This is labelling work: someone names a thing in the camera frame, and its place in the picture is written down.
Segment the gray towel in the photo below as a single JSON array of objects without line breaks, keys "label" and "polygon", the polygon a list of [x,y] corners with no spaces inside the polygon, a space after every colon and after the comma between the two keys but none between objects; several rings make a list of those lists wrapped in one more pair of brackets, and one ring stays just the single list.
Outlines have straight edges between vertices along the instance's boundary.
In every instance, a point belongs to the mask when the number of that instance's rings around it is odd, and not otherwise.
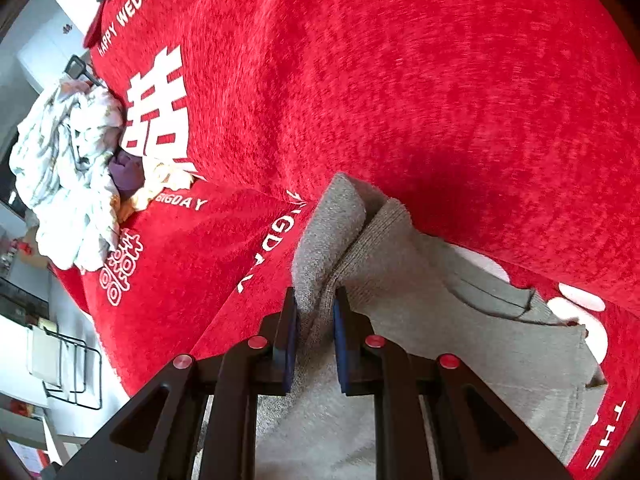
[{"label": "gray towel", "polygon": [[369,397],[340,392],[334,290],[408,352],[459,355],[564,463],[606,390],[583,326],[565,326],[518,290],[417,232],[401,203],[338,174],[292,266],[302,316],[292,393],[258,407],[256,478],[375,478]]}]

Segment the red fabric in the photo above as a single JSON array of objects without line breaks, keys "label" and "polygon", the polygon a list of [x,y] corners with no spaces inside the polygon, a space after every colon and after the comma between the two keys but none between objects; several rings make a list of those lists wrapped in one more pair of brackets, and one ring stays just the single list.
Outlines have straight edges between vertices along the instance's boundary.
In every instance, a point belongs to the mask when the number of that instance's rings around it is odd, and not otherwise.
[{"label": "red fabric", "polygon": [[58,277],[60,282],[65,286],[66,291],[76,302],[76,305],[90,314],[89,306],[86,304],[86,296],[84,295],[84,283],[80,270],[77,267],[71,267],[69,270],[57,268],[54,264],[49,264],[53,273]]},{"label": "red fabric", "polygon": [[95,13],[94,18],[91,20],[89,24],[89,29],[84,35],[84,40],[82,40],[82,46],[85,48],[93,48],[98,44],[100,38],[102,37],[102,30],[100,26],[102,25],[102,10],[104,9],[104,0],[100,2],[100,6]]},{"label": "red fabric", "polygon": [[[123,249],[144,249],[114,273],[118,306],[100,273],[83,278],[127,391],[279,309],[336,171],[399,198],[424,232],[640,312],[640,68],[598,0],[108,0],[100,30],[95,67],[142,132],[125,147],[211,183],[181,194],[209,200],[200,211],[157,202],[127,224],[139,239]],[[164,56],[180,63],[158,75]],[[162,102],[172,83],[186,95]],[[296,193],[308,206],[252,269]],[[632,361],[635,317],[605,318]]]}]

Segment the red button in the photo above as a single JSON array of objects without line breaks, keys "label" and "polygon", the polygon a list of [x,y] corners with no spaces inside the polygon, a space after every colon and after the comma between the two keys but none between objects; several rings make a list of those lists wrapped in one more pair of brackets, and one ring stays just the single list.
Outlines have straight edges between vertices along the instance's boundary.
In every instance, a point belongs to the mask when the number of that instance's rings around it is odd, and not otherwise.
[{"label": "red button", "polygon": [[447,370],[455,370],[460,366],[460,359],[453,354],[443,354],[440,356],[440,366]]},{"label": "red button", "polygon": [[260,348],[264,348],[265,346],[267,346],[268,342],[269,341],[267,341],[267,338],[262,337],[261,335],[254,335],[253,337],[249,338],[248,345],[249,348],[259,350]]},{"label": "red button", "polygon": [[373,334],[373,335],[368,335],[364,339],[364,343],[369,348],[382,348],[386,343],[386,339],[383,338],[381,335]]},{"label": "red button", "polygon": [[191,363],[193,363],[193,358],[187,354],[180,354],[174,359],[174,366],[178,368],[178,370],[189,368]]}]

